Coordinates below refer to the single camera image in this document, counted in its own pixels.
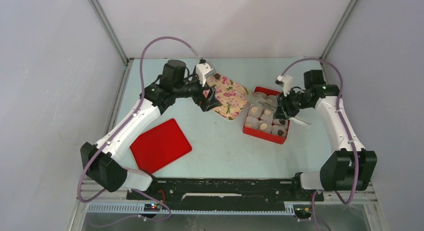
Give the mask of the steel tongs white handle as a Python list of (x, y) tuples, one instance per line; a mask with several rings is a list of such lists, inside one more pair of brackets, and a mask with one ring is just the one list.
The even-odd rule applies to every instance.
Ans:
[(298, 117), (301, 108), (294, 105), (289, 104), (288, 101), (283, 100), (282, 103), (279, 103), (279, 99), (277, 99), (276, 103), (270, 103), (267, 99), (262, 97), (248, 95), (246, 98), (249, 104), (261, 107), (263, 109), (270, 110), (274, 113), (274, 119), (285, 119), (294, 121), (303, 126), (310, 126), (312, 123), (304, 118)]

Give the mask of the red chocolate box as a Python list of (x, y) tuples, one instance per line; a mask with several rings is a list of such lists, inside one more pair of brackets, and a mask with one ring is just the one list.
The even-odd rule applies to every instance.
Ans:
[[(258, 107), (258, 112), (252, 113), (250, 111), (252, 107)], [(250, 104), (248, 107), (248, 114), (243, 123), (242, 132), (245, 135), (266, 140), (275, 144), (284, 144), (288, 137), (290, 121), (287, 120), (286, 126), (281, 126), (278, 124), (279, 119), (273, 119), (273, 112), (272, 114), (265, 115), (263, 114), (264, 110), (266, 109)], [(276, 134), (277, 130), (286, 130), (286, 136), (278, 136)]]

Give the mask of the red box lid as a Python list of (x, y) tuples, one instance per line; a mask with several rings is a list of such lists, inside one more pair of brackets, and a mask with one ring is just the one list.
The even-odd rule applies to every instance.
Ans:
[(185, 156), (192, 149), (174, 118), (140, 134), (130, 145), (137, 167), (150, 174)]

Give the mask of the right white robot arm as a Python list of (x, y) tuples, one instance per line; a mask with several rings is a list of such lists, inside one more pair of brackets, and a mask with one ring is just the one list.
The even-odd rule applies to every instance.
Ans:
[(279, 75), (275, 83), (282, 87), (277, 96), (276, 119), (293, 119), (300, 110), (315, 109), (319, 114), (331, 146), (331, 156), (320, 170), (298, 173), (291, 185), (291, 195), (304, 200), (311, 190), (364, 191), (369, 186), (377, 164), (377, 155), (359, 141), (346, 115), (341, 91), (327, 84), (318, 69), (303, 75), (304, 89), (295, 91), (293, 78)]

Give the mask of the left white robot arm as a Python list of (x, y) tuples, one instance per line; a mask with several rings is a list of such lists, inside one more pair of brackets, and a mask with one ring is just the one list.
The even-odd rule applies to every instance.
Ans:
[(216, 73), (215, 67), (202, 59), (192, 73), (181, 60), (170, 59), (164, 64), (162, 74), (144, 88), (131, 111), (109, 133), (95, 144), (84, 143), (80, 148), (84, 175), (105, 191), (120, 188), (136, 189), (145, 199), (153, 199), (158, 185), (145, 171), (127, 168), (120, 164), (124, 153), (154, 120), (159, 118), (176, 99), (191, 98), (204, 112), (221, 106), (215, 88), (207, 78)]

